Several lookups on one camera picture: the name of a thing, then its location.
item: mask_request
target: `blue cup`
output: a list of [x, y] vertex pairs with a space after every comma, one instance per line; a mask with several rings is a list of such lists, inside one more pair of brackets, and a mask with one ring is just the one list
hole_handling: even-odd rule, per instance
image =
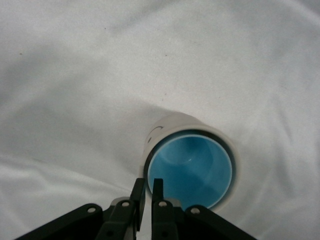
[[229, 139], [199, 121], [183, 124], [180, 130], [175, 126], [166, 131], [163, 125], [155, 128], [157, 135], [161, 131], [166, 134], [155, 140], [144, 164], [150, 192], [154, 179], [163, 179], [164, 197], [178, 199], [184, 210], [192, 205], [215, 208], [225, 202], [237, 173], [236, 154]]

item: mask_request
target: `white cup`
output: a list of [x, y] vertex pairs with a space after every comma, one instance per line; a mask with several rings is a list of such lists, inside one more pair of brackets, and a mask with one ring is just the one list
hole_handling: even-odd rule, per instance
[[154, 179], [163, 179], [164, 197], [178, 199], [183, 209], [203, 205], [216, 210], [232, 196], [239, 157], [221, 131], [177, 112], [152, 126], [140, 175], [147, 179], [151, 193]]

